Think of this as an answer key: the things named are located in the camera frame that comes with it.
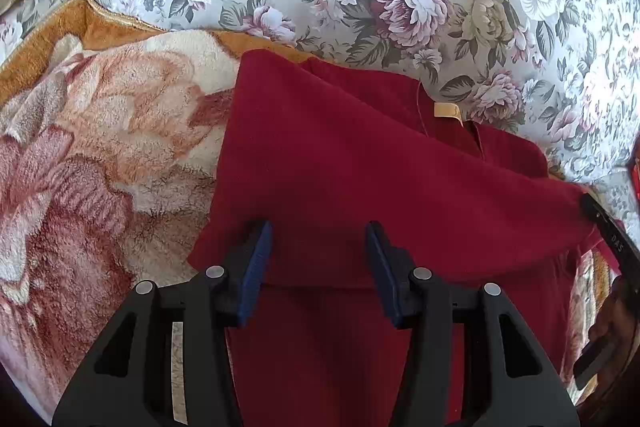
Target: red object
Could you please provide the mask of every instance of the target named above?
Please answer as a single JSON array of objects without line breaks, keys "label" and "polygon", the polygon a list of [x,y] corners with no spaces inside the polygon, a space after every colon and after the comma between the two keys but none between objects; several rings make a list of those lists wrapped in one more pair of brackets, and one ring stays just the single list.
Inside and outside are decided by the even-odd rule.
[{"label": "red object", "polygon": [[[246,427],[388,424],[409,333],[383,316],[367,267],[373,219],[449,282],[497,282],[560,366],[593,225],[581,189],[549,179],[531,142],[434,118],[405,76],[256,50],[242,56],[217,179],[196,269],[219,263],[252,220],[273,223],[257,310],[230,333]],[[459,356],[453,366],[451,419]]]}]

